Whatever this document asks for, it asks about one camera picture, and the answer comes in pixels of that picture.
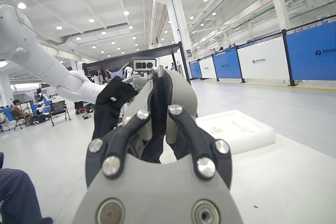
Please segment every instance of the chair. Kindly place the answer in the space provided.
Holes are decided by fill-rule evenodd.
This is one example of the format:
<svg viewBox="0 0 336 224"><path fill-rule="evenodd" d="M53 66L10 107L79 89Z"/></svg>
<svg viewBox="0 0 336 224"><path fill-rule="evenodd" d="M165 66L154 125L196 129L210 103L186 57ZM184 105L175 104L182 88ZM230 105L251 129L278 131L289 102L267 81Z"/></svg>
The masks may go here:
<svg viewBox="0 0 336 224"><path fill-rule="evenodd" d="M19 117L19 114L15 110L11 110L10 114L13 116L13 118L16 121L14 129L17 126L20 126L20 129L22 129L22 125L24 124L24 121L25 121L26 117L28 117L29 115L25 115L25 116Z"/></svg>
<svg viewBox="0 0 336 224"><path fill-rule="evenodd" d="M5 113L1 112L0 113L0 131L4 132L3 127L6 126L8 129L6 131L10 131L10 128L8 127L9 125L9 120Z"/></svg>
<svg viewBox="0 0 336 224"><path fill-rule="evenodd" d="M65 119L66 119L66 114L67 114L69 116L69 120L71 120L69 111L67 110L67 107L65 104L65 101L59 101L59 102L50 104L49 115L50 115L50 119L51 119L53 126L55 126L54 121L52 119L53 116L56 116L62 113L65 113Z"/></svg>

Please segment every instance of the person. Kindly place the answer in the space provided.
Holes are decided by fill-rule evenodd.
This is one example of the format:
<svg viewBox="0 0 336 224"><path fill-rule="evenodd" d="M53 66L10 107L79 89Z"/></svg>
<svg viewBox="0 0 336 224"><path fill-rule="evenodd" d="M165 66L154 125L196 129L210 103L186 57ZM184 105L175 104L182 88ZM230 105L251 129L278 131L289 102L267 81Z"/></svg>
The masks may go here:
<svg viewBox="0 0 336 224"><path fill-rule="evenodd" d="M13 101L13 107L12 110L16 111L18 113L18 117L16 117L16 119L20 118L20 117L25 117L24 119L24 124L25 125L31 125L31 118L33 117L32 113L27 113L25 112L26 109L28 109L28 106L26 106L26 108L24 110L21 110L18 108L18 105L20 104L20 100L19 99L15 99Z"/></svg>
<svg viewBox="0 0 336 224"><path fill-rule="evenodd" d="M76 115L84 113L83 111L83 101L75 102Z"/></svg>
<svg viewBox="0 0 336 224"><path fill-rule="evenodd" d="M3 224L53 223L51 218L42 219L35 187L22 170L0 169L0 200Z"/></svg>

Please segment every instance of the cable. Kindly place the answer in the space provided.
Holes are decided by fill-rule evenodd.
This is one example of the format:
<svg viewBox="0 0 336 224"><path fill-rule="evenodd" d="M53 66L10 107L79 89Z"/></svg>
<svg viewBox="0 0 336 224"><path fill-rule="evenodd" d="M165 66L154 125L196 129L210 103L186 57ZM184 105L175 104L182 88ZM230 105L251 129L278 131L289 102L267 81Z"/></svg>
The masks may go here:
<svg viewBox="0 0 336 224"><path fill-rule="evenodd" d="M46 42L50 47L52 47L52 48L54 49L54 46L53 46L53 45L51 45L47 40L45 40L41 35L39 35L34 29L32 29L30 26L28 26L28 25L24 22L24 19L21 19L21 18L20 18L20 16L18 15L18 12L17 12L17 8L14 7L14 9L15 9L15 14L17 15L19 21L20 21L22 24L24 24L27 28L29 28L31 31L35 32L39 37L41 37L41 38L43 39L44 42Z"/></svg>
<svg viewBox="0 0 336 224"><path fill-rule="evenodd" d="M124 69L128 64L130 64L130 63L127 62L123 67L121 67L120 70L116 73L116 76L118 76L118 74L120 73L120 71L121 71L122 69Z"/></svg>

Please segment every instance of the column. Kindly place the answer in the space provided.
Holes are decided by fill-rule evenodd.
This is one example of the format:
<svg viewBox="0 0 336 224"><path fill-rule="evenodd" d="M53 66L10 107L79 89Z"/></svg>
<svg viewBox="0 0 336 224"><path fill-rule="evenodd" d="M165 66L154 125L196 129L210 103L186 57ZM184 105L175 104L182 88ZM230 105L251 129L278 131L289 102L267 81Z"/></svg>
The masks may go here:
<svg viewBox="0 0 336 224"><path fill-rule="evenodd" d="M84 75L83 62L82 61L75 61L73 59L70 59L70 64L71 64L72 70L77 71L77 72Z"/></svg>
<svg viewBox="0 0 336 224"><path fill-rule="evenodd" d="M10 85L8 74L6 72L0 72L0 94L4 106L13 104L14 97Z"/></svg>
<svg viewBox="0 0 336 224"><path fill-rule="evenodd" d="M280 29L290 29L291 22L289 20L288 11L285 0L273 0L277 19L279 21Z"/></svg>
<svg viewBox="0 0 336 224"><path fill-rule="evenodd" d="M185 13L182 7L181 0L156 0L159 3L163 3L167 6L170 24L173 31L174 41L176 43L182 42L184 55L186 58L186 66L188 69L189 77L191 77L191 71L188 61L192 61L193 58L188 59L186 50L192 50L191 41L188 32L188 26L185 18ZM180 52L178 52L179 61L182 62ZM183 74L186 76L185 70L182 67Z"/></svg>

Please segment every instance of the blue partition panel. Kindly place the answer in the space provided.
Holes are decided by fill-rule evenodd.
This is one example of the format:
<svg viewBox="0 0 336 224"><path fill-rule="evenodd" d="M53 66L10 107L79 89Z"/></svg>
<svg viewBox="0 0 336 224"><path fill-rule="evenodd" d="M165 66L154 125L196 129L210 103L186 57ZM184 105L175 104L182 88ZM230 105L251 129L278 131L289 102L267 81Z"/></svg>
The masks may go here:
<svg viewBox="0 0 336 224"><path fill-rule="evenodd" d="M241 79L237 50L233 49L213 57L217 78Z"/></svg>
<svg viewBox="0 0 336 224"><path fill-rule="evenodd" d="M336 23L287 35L294 80L336 80Z"/></svg>
<svg viewBox="0 0 336 224"><path fill-rule="evenodd" d="M200 64L198 61L190 63L190 71L191 71L191 76L193 79L202 78L201 68L199 66Z"/></svg>

